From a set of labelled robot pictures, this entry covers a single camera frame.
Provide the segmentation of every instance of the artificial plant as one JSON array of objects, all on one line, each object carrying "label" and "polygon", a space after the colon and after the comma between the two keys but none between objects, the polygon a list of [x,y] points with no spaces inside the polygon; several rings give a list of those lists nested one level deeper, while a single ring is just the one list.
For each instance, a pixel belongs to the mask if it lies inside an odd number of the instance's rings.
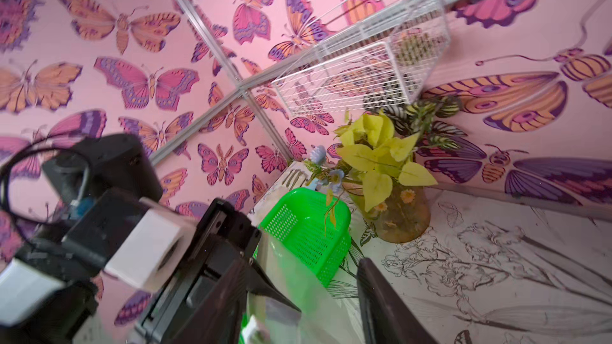
[{"label": "artificial plant", "polygon": [[428,148],[459,149],[452,136],[464,137],[466,134],[457,126],[435,118],[449,118],[462,108],[456,96],[420,99],[411,105],[387,105],[382,110],[394,124],[399,135],[408,136],[419,133],[418,145]]}]

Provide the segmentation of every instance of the white wire basket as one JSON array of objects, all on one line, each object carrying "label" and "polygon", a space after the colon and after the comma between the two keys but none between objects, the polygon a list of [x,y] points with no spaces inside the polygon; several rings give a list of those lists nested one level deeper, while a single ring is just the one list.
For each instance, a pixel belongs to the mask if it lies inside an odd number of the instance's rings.
[{"label": "white wire basket", "polygon": [[310,47],[272,84],[292,115],[409,104],[449,42],[442,0],[401,0]]}]

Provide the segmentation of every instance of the artificial flower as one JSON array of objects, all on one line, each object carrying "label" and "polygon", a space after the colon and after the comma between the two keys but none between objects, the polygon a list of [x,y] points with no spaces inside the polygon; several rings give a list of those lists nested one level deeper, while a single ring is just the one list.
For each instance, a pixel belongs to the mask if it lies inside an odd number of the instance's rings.
[{"label": "artificial flower", "polygon": [[342,178],[344,178],[344,172],[340,169],[334,169],[329,172],[329,183],[333,192],[338,192],[340,190]]},{"label": "artificial flower", "polygon": [[402,190],[400,197],[404,203],[412,203],[412,201],[414,201],[414,197],[416,197],[416,193],[414,190]]},{"label": "artificial flower", "polygon": [[374,206],[374,210],[376,210],[376,211],[386,211],[387,210],[387,204],[385,202],[379,203],[376,206]]},{"label": "artificial flower", "polygon": [[323,145],[319,145],[310,151],[309,159],[316,165],[321,166],[325,163],[326,154],[327,151],[325,150],[325,147]]}]

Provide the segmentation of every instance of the pink wallpaper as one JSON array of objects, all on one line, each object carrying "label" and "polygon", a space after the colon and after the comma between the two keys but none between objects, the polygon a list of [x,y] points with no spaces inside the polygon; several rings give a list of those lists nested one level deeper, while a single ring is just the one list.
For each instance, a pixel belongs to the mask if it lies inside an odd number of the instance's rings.
[{"label": "pink wallpaper", "polygon": [[[138,134],[151,154],[234,90],[173,0],[0,0],[0,24],[2,161],[66,128]],[[11,206],[52,220],[59,206],[41,179],[45,158],[15,169]],[[246,212],[286,166],[248,105],[236,101],[156,168],[166,189],[160,202],[187,218],[215,197]],[[20,244],[0,214],[0,270]],[[96,282],[103,324],[123,341],[150,294],[105,275]]]},{"label": "pink wallpaper", "polygon": [[[195,0],[228,27],[223,45],[244,76],[396,0]],[[457,152],[421,150],[440,182],[562,203],[612,204],[612,0],[462,0],[451,6],[452,43],[425,97],[458,95],[465,110],[447,120],[465,136]],[[308,24],[312,17],[321,20]],[[290,117],[270,87],[262,107],[291,147],[330,147],[340,113]]]},{"label": "pink wallpaper", "polygon": [[[341,0],[193,0],[244,77],[395,1],[355,0],[323,16]],[[612,204],[611,6],[612,0],[455,4],[448,14],[451,46],[424,95],[460,95],[466,109],[448,122],[466,136],[459,152],[423,151],[418,160],[439,181]],[[149,136],[146,148],[153,151],[234,89],[172,0],[0,0],[0,8],[2,159],[54,127],[81,121],[92,121],[82,131],[94,135]],[[323,18],[302,27],[313,16]],[[521,57],[498,58],[508,55]],[[30,84],[22,87],[26,71]],[[291,117],[272,88],[254,90],[295,157],[325,145],[335,158],[331,131],[342,114]],[[287,163],[243,102],[202,131],[158,166],[168,189],[162,203],[194,215],[223,196],[249,210]],[[11,199],[21,212],[45,218],[57,197],[38,181],[38,167],[20,168]],[[8,260],[18,242],[5,219],[0,238]],[[99,312],[120,340],[150,295],[105,276],[102,282]]]}]

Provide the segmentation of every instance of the yellow-green leaf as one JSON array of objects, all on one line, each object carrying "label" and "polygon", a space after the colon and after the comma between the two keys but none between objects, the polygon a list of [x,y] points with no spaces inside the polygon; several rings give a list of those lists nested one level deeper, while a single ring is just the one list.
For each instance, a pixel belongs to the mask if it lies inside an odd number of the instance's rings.
[{"label": "yellow-green leaf", "polygon": [[337,148],[336,152],[347,164],[361,172],[369,172],[376,166],[376,157],[374,157],[372,149],[365,145],[344,145]]},{"label": "yellow-green leaf", "polygon": [[378,138],[377,146],[382,145],[386,141],[393,138],[393,136],[395,135],[395,126],[393,126],[393,121],[391,121],[391,119],[387,117],[387,115],[385,115],[383,111],[380,111],[379,114],[380,114],[380,118],[382,119],[382,128],[381,128],[381,135]]},{"label": "yellow-green leaf", "polygon": [[353,133],[353,128],[349,128],[340,136],[340,142],[342,142],[342,145],[346,147],[355,145],[355,134]]},{"label": "yellow-green leaf", "polygon": [[363,177],[363,196],[365,197],[365,210],[370,211],[372,207],[385,201],[393,189],[393,180],[387,174],[381,174],[377,170],[365,173]]},{"label": "yellow-green leaf", "polygon": [[350,125],[343,125],[340,126],[338,129],[334,130],[333,132],[335,133],[335,135],[343,135],[350,128]]},{"label": "yellow-green leaf", "polygon": [[383,128],[383,118],[380,116],[363,115],[363,127],[368,135],[368,142],[373,147],[378,146],[378,140]]},{"label": "yellow-green leaf", "polygon": [[389,153],[388,147],[380,147],[374,150],[376,155],[376,169],[380,173],[388,174],[391,177],[397,178],[402,171],[402,163],[397,162]]},{"label": "yellow-green leaf", "polygon": [[394,137],[389,143],[391,156],[394,158],[394,160],[403,162],[408,157],[418,140],[419,133],[409,135],[403,139]]},{"label": "yellow-green leaf", "polygon": [[332,211],[329,213],[329,221],[336,227],[336,208],[332,208]]},{"label": "yellow-green leaf", "polygon": [[425,167],[416,162],[407,162],[402,167],[398,180],[404,186],[431,186],[438,184],[433,175]]},{"label": "yellow-green leaf", "polygon": [[327,198],[325,199],[325,204],[329,206],[333,202],[333,191],[332,189],[327,190]]},{"label": "yellow-green leaf", "polygon": [[363,128],[363,118],[367,115],[361,115],[351,126],[357,133],[365,133],[365,129]]}]

